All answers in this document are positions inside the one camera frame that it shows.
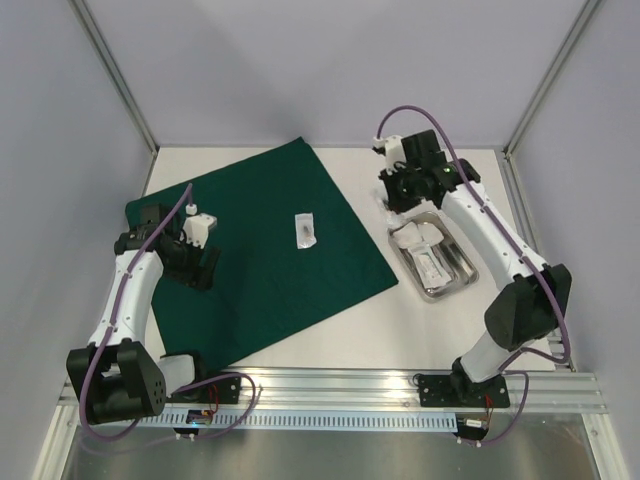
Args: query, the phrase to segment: green mat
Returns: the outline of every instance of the green mat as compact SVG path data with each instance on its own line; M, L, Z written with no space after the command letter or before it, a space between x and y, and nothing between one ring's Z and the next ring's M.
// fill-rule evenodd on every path
M158 282L152 306L167 353L198 350L209 369L224 368L398 282L300 138L191 182L198 211L218 218L208 246L222 254L210 291ZM129 203L129 224L144 205L174 205L185 187ZM309 212L318 243L298 250L294 216Z

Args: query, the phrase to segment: white table surface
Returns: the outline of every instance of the white table surface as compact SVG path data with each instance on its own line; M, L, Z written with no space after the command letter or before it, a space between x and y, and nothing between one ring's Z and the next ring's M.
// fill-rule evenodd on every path
M151 194L265 151L263 148L162 148L149 181ZM317 148L316 154L398 277L399 284L237 362L253 367L448 369L485 331L484 312L498 294L488 268L462 231L443 214L445 225L480 273L478 281L450 297L426 303L391 250L384 219L372 191L381 184L384 160L364 148ZM482 177L492 201L514 224L495 153L460 150ZM198 192L194 192L198 202ZM224 219L219 219L224 228ZM215 231L211 241L215 243ZM164 354L153 313L146 347ZM535 347L549 352L546 339ZM514 369L553 370L551 362L524 355Z

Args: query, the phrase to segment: metal tray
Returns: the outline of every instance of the metal tray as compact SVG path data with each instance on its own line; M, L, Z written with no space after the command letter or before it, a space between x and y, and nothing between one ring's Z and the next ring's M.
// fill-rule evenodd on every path
M407 219L407 223L409 222L413 222L416 225L419 225L421 223L431 223L435 225L444 236L444 240L442 240L442 242L440 242L438 245L432 247L432 249L442 263L442 266L451 276L451 281L442 287L424 288L424 286L422 285L422 281L420 280L420 275L418 274L416 265L413 261L413 257L407 249L400 248L393 238L393 233L399 230L399 228L388 231L389 243L391 244L391 248L394 252L396 252L396 255L398 255L398 258L410 273L414 286L418 289L418 292L420 292L420 295L425 301L435 302L437 300L440 300L441 298L444 298L448 295L451 295L452 293L463 289L467 285L471 285L476 280L478 280L478 270L473 265L473 263L471 263L469 257L467 257L460 246L456 243L453 236L451 235L447 227L445 227L444 223L442 223L442 220L440 220L440 217L437 213L421 213Z

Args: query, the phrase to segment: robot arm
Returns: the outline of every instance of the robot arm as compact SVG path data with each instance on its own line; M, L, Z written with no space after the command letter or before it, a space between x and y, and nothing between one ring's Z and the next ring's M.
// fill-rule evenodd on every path
M167 396L196 380L200 369L191 354L165 356L155 362L144 348L145 329L153 292L165 275L192 288L206 290L213 284L213 270L219 251L211 249L201 265L215 217L206 214L187 217L182 227L173 222L127 272L131 260L168 214L154 205L141 211L141 222L123 233L115 244L116 268L111 292L97 329L88 346L69 352L67 372L78 399L96 345L110 325L123 275L130 275L122 291L115 327L91 378L86 402L87 420L101 424L159 415Z
M529 266L522 262L483 209L491 205L491 200L480 176L466 160L460 161L461 166L482 204L478 204L464 185L456 165L446 161L432 130L405 138L394 135L374 139L374 151L385 155L387 160L380 179L387 190L389 208L405 212L422 200L432 201L471 240L500 291L484 315L487 331L454 363L452 382L464 396L470 386L498 376L500 367L516 350L557 328L557 319ZM563 265L550 267L495 208L492 212L547 280L564 313L571 286L568 270Z

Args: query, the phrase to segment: gray wall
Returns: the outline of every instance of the gray wall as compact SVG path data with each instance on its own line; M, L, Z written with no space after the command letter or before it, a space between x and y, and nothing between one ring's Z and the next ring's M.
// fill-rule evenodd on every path
M544 253L565 262L577 365L640 476L640 3L604 2L517 152Z
M0 10L0 477L23 480L150 158L66 0Z
M503 145L583 2L88 0L161 144L258 146L368 146L402 103Z

